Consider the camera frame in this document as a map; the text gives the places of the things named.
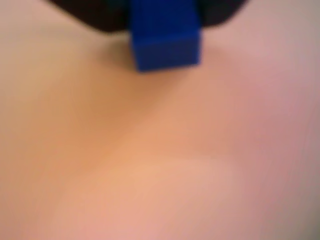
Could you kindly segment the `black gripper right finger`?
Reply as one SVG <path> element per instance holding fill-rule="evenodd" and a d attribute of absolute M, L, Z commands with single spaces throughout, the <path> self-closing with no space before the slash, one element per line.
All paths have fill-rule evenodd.
<path fill-rule="evenodd" d="M 202 27 L 216 27 L 234 17 L 248 0 L 198 0 L 197 8 Z"/>

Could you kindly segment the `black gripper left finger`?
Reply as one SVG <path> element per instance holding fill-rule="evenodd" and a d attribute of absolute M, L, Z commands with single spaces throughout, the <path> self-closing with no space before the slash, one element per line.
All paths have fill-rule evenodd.
<path fill-rule="evenodd" d="M 49 0 L 53 6 L 95 30 L 110 34 L 128 28 L 128 0 Z"/>

